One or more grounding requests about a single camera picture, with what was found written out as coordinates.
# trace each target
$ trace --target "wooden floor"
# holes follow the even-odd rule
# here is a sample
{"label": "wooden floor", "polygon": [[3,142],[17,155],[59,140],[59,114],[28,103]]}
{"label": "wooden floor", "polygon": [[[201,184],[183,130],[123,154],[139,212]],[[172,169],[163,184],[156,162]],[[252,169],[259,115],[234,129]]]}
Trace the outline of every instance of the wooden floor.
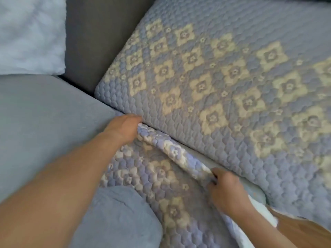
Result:
{"label": "wooden floor", "polygon": [[298,248],[331,248],[331,232],[306,220],[296,220],[273,212],[278,229]]}

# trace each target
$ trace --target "hand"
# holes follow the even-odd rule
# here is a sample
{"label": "hand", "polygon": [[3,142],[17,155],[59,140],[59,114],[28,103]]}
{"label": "hand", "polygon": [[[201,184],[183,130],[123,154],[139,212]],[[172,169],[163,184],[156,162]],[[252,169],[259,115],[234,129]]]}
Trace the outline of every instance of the hand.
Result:
{"label": "hand", "polygon": [[217,177],[217,184],[210,183],[208,190],[219,211],[235,222],[255,212],[244,186],[236,175],[220,168],[214,168],[212,172]]}
{"label": "hand", "polygon": [[117,141],[120,146],[133,142],[137,136],[138,124],[141,123],[141,116],[127,114],[115,117],[104,130],[113,141]]}

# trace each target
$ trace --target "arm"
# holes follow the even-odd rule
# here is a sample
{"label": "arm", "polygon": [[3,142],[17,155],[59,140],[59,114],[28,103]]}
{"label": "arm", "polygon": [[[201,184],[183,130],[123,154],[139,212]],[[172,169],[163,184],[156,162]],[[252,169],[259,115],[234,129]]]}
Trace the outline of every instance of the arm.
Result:
{"label": "arm", "polygon": [[141,117],[125,115],[47,165],[0,204],[0,247],[67,246],[116,151],[134,140]]}
{"label": "arm", "polygon": [[255,248],[296,248],[254,208],[237,176],[221,169],[213,173],[217,184],[208,189],[215,206],[237,223]]}

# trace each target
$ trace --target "dark gray backrest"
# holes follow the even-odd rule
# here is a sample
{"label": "dark gray backrest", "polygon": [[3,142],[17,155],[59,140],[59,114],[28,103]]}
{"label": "dark gray backrest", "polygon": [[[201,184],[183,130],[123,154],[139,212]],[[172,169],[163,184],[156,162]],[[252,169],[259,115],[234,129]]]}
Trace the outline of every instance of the dark gray backrest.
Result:
{"label": "dark gray backrest", "polygon": [[93,94],[154,0],[67,0],[64,78]]}

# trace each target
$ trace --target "gray sofa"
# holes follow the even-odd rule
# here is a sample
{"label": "gray sofa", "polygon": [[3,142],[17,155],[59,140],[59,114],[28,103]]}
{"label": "gray sofa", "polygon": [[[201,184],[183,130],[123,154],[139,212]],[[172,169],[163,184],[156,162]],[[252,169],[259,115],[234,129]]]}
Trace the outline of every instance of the gray sofa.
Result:
{"label": "gray sofa", "polygon": [[[65,74],[0,76],[0,202],[116,115],[91,95],[153,1],[67,0]],[[265,203],[261,189],[242,181]]]}

